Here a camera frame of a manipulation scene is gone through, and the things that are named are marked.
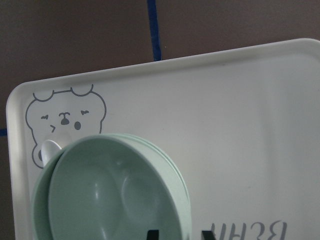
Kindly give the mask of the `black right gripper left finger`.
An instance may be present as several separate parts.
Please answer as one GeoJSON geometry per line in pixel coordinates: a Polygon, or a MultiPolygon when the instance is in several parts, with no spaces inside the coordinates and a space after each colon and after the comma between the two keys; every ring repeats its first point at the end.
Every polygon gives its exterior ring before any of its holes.
{"type": "Polygon", "coordinates": [[[147,227],[146,240],[159,240],[160,239],[160,225],[153,224],[147,227]]]}

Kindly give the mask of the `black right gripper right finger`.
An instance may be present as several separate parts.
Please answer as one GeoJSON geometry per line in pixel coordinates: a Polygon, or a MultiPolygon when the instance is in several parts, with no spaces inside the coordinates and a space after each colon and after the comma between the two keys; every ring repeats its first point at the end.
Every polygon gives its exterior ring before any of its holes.
{"type": "Polygon", "coordinates": [[[201,240],[216,240],[215,237],[215,226],[212,223],[211,228],[209,230],[202,230],[201,231],[201,240]]]}

